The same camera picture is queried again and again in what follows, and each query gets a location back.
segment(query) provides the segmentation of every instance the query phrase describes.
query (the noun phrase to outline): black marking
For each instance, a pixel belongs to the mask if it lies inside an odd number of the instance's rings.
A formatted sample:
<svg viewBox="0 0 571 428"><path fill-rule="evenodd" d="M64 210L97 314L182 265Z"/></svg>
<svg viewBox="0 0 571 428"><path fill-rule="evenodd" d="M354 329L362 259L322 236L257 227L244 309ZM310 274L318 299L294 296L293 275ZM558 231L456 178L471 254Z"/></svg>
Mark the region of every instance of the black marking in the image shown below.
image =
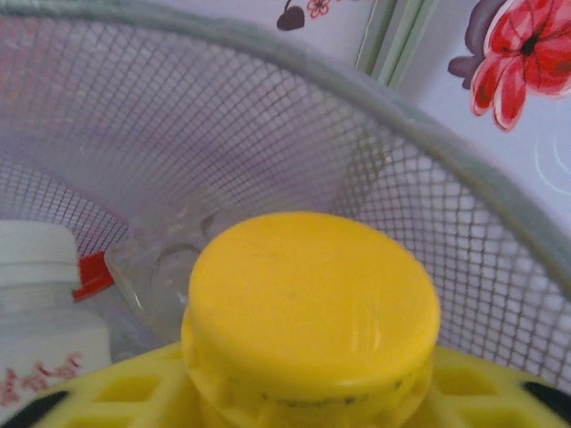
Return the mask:
<svg viewBox="0 0 571 428"><path fill-rule="evenodd" d="M342 402L340 399L321 399L320 401L308 401L304 399L279 399L277 401L280 406L288 406L289 408L323 408L330 406L336 402Z"/></svg>
<svg viewBox="0 0 571 428"><path fill-rule="evenodd" d="M4 422L0 428L32 428L44 416L54 410L70 393L68 391L54 392L41 399L35 399L19 413Z"/></svg>
<svg viewBox="0 0 571 428"><path fill-rule="evenodd" d="M571 425L571 396L537 382L524 382L524 389Z"/></svg>

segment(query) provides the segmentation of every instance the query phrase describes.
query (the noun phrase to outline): red flower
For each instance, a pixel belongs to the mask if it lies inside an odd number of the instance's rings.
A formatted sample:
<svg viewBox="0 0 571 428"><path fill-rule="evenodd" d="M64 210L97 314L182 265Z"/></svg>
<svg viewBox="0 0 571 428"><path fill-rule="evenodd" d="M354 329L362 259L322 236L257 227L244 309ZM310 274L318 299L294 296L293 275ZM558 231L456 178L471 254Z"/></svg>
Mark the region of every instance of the red flower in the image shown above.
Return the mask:
<svg viewBox="0 0 571 428"><path fill-rule="evenodd" d="M484 42L472 79L472 111L490 106L496 124L517 124L528 92L563 95L571 88L571 0L508 0Z"/></svg>
<svg viewBox="0 0 571 428"><path fill-rule="evenodd" d="M307 10L310 11L310 16L315 20L319 15L327 15L329 12L329 2L331 0L310 0L307 3Z"/></svg>

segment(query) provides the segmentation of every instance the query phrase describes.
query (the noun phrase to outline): gray basket rim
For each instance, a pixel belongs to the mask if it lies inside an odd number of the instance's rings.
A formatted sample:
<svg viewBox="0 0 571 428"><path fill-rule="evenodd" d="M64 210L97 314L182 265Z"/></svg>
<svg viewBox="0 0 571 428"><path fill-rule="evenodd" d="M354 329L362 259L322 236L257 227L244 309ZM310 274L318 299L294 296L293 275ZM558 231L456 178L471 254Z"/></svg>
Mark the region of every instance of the gray basket rim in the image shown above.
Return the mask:
<svg viewBox="0 0 571 428"><path fill-rule="evenodd" d="M4 16L100 21L196 37L273 63L359 107L412 141L482 199L540 261L571 300L571 240L514 180L476 146L412 107L392 90L257 25L211 18L138 0L0 0Z"/></svg>

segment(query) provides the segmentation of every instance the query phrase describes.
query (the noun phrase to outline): yellow plastic grid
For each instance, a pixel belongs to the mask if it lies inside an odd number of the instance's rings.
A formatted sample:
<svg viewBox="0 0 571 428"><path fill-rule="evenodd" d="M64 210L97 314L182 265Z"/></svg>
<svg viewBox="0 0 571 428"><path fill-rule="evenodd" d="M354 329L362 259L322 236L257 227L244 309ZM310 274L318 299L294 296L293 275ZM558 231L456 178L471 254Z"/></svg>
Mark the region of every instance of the yellow plastic grid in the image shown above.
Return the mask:
<svg viewBox="0 0 571 428"><path fill-rule="evenodd" d="M438 348L426 400L403 428L564 428L528 394L539 379ZM33 428L208 428L179 344L150 352L50 390L70 396ZM381 428L368 425L363 428Z"/></svg>

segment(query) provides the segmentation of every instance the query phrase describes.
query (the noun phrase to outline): yellow plastic container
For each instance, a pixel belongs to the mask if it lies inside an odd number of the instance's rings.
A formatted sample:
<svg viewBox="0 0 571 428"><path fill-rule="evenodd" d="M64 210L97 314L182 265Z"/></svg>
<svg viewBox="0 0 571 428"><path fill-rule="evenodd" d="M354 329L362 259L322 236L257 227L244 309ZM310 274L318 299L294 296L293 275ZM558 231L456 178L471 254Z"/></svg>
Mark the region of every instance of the yellow plastic container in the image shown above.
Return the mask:
<svg viewBox="0 0 571 428"><path fill-rule="evenodd" d="M434 287L368 226L247 220L204 250L191 284L183 355L205 428L393 428L426 396Z"/></svg>

